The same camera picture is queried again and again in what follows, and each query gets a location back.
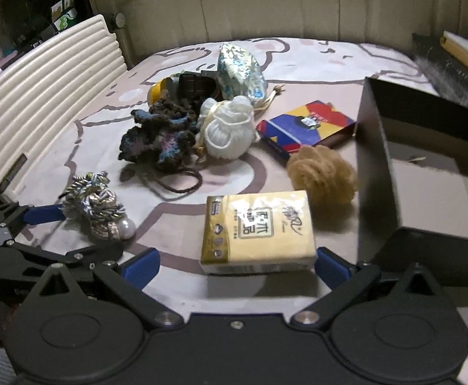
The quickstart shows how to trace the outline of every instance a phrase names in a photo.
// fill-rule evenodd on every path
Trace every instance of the red blue yellow box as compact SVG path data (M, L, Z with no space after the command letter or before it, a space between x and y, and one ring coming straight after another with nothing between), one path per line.
M354 128L354 120L318 100L257 125L260 137L285 159L301 145L332 148L351 137Z

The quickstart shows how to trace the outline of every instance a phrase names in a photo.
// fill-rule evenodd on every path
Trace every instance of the loofah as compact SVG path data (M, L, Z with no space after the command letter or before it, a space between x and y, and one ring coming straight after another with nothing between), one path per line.
M206 99L200 109L198 126L207 154L214 158L237 159L245 153L256 139L253 114L250 100L242 95L219 103Z
M358 190L354 168L326 146L302 146L291 155L287 173L295 190L306 190L311 206L347 204Z

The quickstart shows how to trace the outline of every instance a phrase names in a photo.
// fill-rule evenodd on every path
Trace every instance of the silver rope bundle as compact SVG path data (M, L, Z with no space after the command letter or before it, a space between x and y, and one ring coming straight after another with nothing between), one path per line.
M134 222L127 218L123 204L117 203L116 194L107 186L107 172L88 172L73 176L73 183L59 196L63 198L63 213L68 218L78 214L86 217L93 235L101 239L131 238L136 233Z

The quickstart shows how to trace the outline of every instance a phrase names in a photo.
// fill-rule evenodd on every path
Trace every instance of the yellow tissue pack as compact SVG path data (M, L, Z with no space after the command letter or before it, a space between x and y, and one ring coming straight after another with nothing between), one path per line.
M310 270L315 260L305 191L207 197L200 259L206 273Z

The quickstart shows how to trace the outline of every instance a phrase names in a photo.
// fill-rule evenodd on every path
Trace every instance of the cardboard box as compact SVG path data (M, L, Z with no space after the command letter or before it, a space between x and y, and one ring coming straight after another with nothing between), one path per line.
M209 274L310 270L316 260L305 191L207 198L200 263Z
M355 137L359 259L468 287L468 109L367 78Z
M355 122L330 103L313 101L257 125L260 137L284 159L301 145L330 148L353 136Z

